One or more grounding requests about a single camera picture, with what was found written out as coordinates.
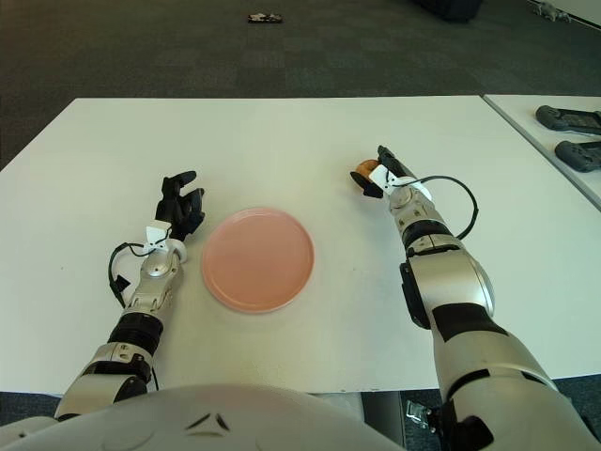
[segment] black cable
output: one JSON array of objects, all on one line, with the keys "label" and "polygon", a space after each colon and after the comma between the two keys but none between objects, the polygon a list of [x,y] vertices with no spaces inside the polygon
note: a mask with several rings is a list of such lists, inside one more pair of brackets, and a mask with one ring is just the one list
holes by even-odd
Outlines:
[{"label": "black cable", "polygon": [[154,366],[152,367],[152,379],[154,379],[154,387],[159,391],[159,380],[157,379],[157,373],[154,372]]},{"label": "black cable", "polygon": [[[386,182],[387,183],[388,183],[389,173],[390,173],[390,171],[386,172]],[[400,188],[402,186],[412,185],[413,183],[419,183],[419,182],[426,183],[430,180],[436,180],[436,179],[454,181],[457,185],[459,185],[461,188],[463,188],[466,191],[466,193],[468,193],[468,196],[471,199],[471,204],[473,205],[473,212],[471,214],[470,223],[468,224],[468,226],[465,228],[465,230],[463,232],[461,232],[459,235],[456,236],[458,240],[463,240],[470,234],[471,230],[473,229],[474,225],[476,224],[476,218],[478,217],[478,212],[479,212],[478,202],[476,201],[476,197],[473,195],[470,188],[468,188],[468,186],[463,181],[455,179],[453,177],[449,177],[449,176],[429,176],[429,177],[424,177],[422,179],[410,181],[408,183],[402,183],[400,185],[392,185],[392,184],[389,184],[389,185],[393,186],[394,188]]]}]

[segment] round plate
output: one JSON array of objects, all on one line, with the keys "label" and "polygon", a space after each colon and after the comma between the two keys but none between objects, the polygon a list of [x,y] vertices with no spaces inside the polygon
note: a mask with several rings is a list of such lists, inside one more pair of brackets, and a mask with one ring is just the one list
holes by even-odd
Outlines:
[{"label": "round plate", "polygon": [[292,216],[273,209],[240,211],[220,224],[203,252],[205,284],[225,305],[247,313],[280,308],[313,269],[311,238]]}]

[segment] white table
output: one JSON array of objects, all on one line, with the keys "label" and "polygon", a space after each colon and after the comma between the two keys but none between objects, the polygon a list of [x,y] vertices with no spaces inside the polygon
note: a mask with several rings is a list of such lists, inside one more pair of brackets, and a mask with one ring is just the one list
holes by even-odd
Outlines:
[{"label": "white table", "polygon": [[[495,286],[498,323],[552,377],[601,372],[601,215],[480,98],[77,100],[0,173],[0,390],[65,391],[119,317],[110,252],[144,238],[162,177],[188,169],[207,190],[207,220],[186,241],[157,354],[162,387],[437,386],[430,333],[403,300],[387,205],[348,176],[378,144],[417,175],[453,175],[475,192],[481,215],[465,243]],[[465,194],[430,188],[461,229]],[[211,231],[257,206],[296,216],[316,265],[291,305],[247,316],[211,297],[199,267]],[[140,260],[117,263],[135,282]]]},{"label": "white table", "polygon": [[555,147],[561,141],[587,143],[601,141],[601,136],[554,132],[541,124],[535,115],[541,105],[568,110],[597,111],[601,109],[601,97],[486,95],[485,100],[601,210],[601,171],[575,171],[555,155]]}]

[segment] dark carpet floor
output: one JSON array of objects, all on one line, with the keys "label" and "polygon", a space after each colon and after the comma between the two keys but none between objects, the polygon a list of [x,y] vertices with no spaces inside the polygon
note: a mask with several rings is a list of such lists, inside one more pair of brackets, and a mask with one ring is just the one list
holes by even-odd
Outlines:
[{"label": "dark carpet floor", "polygon": [[[410,0],[0,0],[0,8],[0,168],[78,97],[601,96],[601,33],[541,19],[525,0],[485,0],[470,23],[446,23]],[[285,23],[247,24],[257,11]],[[601,430],[601,376],[559,386]],[[52,414],[55,402],[0,394],[0,424]],[[407,438],[409,449],[431,449],[411,425]]]}]

